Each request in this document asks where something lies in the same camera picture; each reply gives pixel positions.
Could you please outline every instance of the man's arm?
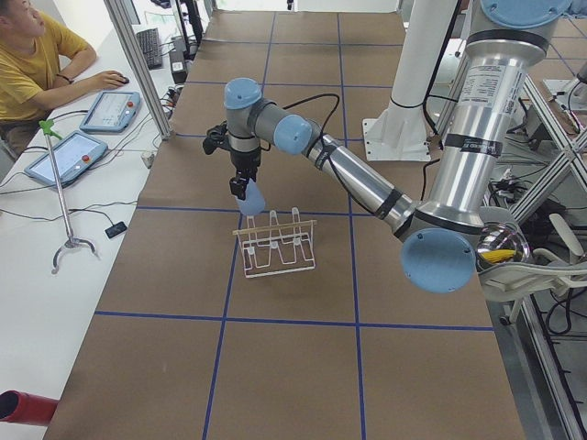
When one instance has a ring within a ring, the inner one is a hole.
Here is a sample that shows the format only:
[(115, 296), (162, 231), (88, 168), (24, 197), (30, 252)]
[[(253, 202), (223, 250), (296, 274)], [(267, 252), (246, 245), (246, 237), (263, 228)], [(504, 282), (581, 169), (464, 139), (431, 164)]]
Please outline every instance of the man's arm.
[(123, 78), (122, 73), (117, 71), (102, 71), (73, 84), (42, 90), (30, 98), (29, 101), (43, 110), (53, 110), (96, 90), (117, 89), (124, 85)]
[[(85, 48), (84, 50), (80, 50), (75, 54), (69, 65), (65, 69), (60, 71), (60, 75), (63, 75), (65, 78), (69, 78), (70, 80), (73, 80), (80, 73), (82, 73), (92, 64), (94, 64), (96, 58), (97, 55), (95, 53), (94, 48), (88, 45), (87, 48)], [(65, 80), (65, 78), (61, 78), (60, 76), (56, 77), (53, 81), (52, 88), (56, 89), (59, 87), (69, 85), (69, 82)]]

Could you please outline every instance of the robotic arm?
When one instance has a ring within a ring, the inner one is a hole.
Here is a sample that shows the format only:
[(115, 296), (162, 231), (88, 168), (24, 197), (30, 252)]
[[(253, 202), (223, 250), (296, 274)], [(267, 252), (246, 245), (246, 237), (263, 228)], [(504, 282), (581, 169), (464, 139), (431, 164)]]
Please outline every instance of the robotic arm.
[(241, 212), (264, 207), (256, 186), (260, 140), (290, 154), (304, 154), (337, 179), (371, 214), (404, 242), (404, 273), (430, 292), (454, 292), (475, 271), (483, 228), (482, 197), (528, 69), (545, 58), (556, 20), (571, 0), (481, 0), (476, 4), (466, 52), (467, 77), (446, 136), (445, 151), (425, 202), (413, 201), (318, 124), (292, 115), (262, 97), (258, 84), (227, 84), (227, 121), (208, 131), (204, 148), (230, 152), (237, 169), (230, 180)]

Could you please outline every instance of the green object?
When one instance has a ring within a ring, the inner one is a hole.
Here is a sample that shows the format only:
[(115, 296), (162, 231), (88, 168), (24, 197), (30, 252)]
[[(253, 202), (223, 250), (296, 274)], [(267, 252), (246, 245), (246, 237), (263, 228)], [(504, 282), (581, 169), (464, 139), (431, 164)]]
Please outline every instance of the green object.
[(39, 127), (41, 128), (41, 130), (43, 130), (43, 134), (45, 136), (54, 136), (58, 140), (62, 140), (63, 137), (61, 137), (60, 135), (55, 133), (53, 130), (51, 130), (51, 128), (53, 127), (53, 124), (55, 124), (55, 122), (52, 119), (47, 119), (46, 121), (39, 121)]

